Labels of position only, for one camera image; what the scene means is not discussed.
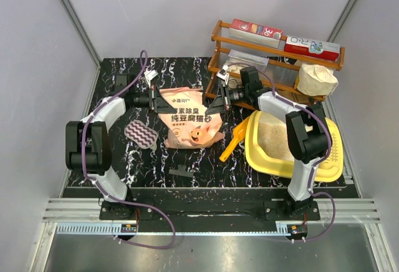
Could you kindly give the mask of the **yellow plastic litter scoop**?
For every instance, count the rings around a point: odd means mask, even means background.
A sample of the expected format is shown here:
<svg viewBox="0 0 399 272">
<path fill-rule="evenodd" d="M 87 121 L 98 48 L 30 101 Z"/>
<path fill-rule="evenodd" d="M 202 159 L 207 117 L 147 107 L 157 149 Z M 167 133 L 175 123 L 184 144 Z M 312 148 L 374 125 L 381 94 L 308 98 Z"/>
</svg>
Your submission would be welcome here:
<svg viewBox="0 0 399 272">
<path fill-rule="evenodd" d="M 244 119 L 241 123 L 239 123 L 232 132 L 232 139 L 226 149 L 223 151 L 219 159 L 222 162 L 225 162 L 228 157 L 233 153 L 236 146 L 244 140 L 246 136 L 246 129 L 248 127 L 249 117 Z"/>
</svg>

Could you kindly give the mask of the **pink cat litter bag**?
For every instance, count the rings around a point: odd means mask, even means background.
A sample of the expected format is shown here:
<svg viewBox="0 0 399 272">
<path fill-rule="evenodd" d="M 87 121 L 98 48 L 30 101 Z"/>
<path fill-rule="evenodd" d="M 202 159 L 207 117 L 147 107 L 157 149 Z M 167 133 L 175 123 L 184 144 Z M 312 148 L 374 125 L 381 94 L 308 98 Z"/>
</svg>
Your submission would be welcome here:
<svg viewBox="0 0 399 272">
<path fill-rule="evenodd" d="M 224 139 L 220 114 L 206 115 L 201 89 L 180 87 L 162 89 L 163 98 L 176 109 L 175 114 L 159 114 L 168 127 L 165 144 L 173 149 L 208 148 Z"/>
</svg>

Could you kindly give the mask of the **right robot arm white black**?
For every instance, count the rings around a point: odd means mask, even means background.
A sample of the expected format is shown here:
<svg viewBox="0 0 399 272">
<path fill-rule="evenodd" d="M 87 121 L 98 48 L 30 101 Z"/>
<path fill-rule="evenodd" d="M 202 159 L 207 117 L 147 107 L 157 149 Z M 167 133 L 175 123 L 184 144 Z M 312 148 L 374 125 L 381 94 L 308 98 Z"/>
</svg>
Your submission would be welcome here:
<svg viewBox="0 0 399 272">
<path fill-rule="evenodd" d="M 317 169 L 331 152 L 332 139 L 324 111 L 318 105 L 307 107 L 278 94 L 270 77 L 266 79 L 271 85 L 265 87 L 259 78 L 262 72 L 255 66 L 241 69 L 241 86 L 230 89 L 228 68 L 225 65 L 216 74 L 218 93 L 208 106 L 206 115 L 223 113 L 230 106 L 244 102 L 286 124 L 288 147 L 294 157 L 294 171 L 287 188 L 289 196 L 283 200 L 277 212 L 296 220 L 311 209 L 316 196 L 313 183 Z"/>
</svg>

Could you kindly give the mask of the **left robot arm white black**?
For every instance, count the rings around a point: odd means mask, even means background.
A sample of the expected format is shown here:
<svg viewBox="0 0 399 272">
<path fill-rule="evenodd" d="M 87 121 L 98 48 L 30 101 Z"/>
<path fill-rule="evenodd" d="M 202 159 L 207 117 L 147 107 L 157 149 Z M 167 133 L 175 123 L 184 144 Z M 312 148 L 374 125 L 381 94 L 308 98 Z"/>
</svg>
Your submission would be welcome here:
<svg viewBox="0 0 399 272">
<path fill-rule="evenodd" d="M 138 77 L 122 74 L 117 77 L 113 91 L 100 105 L 79 121 L 65 127 L 65 163 L 69 170 L 81 171 L 102 193 L 105 201 L 114 203 L 113 212 L 128 219 L 135 212 L 133 197 L 112 167 L 112 150 L 108 131 L 131 108 L 148 108 L 157 114 L 176 114 L 177 110 L 161 95 L 152 80 L 154 70 L 144 73 L 148 89 L 135 91 Z"/>
</svg>

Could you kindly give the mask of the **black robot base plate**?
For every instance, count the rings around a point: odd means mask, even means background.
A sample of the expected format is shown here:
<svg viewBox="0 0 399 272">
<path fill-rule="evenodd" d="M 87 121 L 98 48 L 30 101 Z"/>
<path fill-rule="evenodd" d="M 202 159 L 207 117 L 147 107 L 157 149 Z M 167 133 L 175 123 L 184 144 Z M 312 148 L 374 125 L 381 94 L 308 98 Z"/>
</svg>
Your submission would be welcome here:
<svg viewBox="0 0 399 272">
<path fill-rule="evenodd" d="M 99 218 L 101 220 L 129 220 L 138 218 L 140 221 L 154 220 L 160 218 L 161 214 L 154 210 L 157 207 L 169 217 L 172 216 L 244 216 L 259 218 L 266 221 L 288 220 L 288 221 L 319 221 L 321 219 L 319 206 L 316 202 L 306 209 L 305 212 L 287 214 L 283 212 L 283 202 L 280 200 L 260 200 L 228 198 L 227 200 L 205 200 L 205 199 L 159 199 L 142 200 L 150 205 L 131 206 L 123 203 L 103 201 L 100 204 Z"/>
</svg>

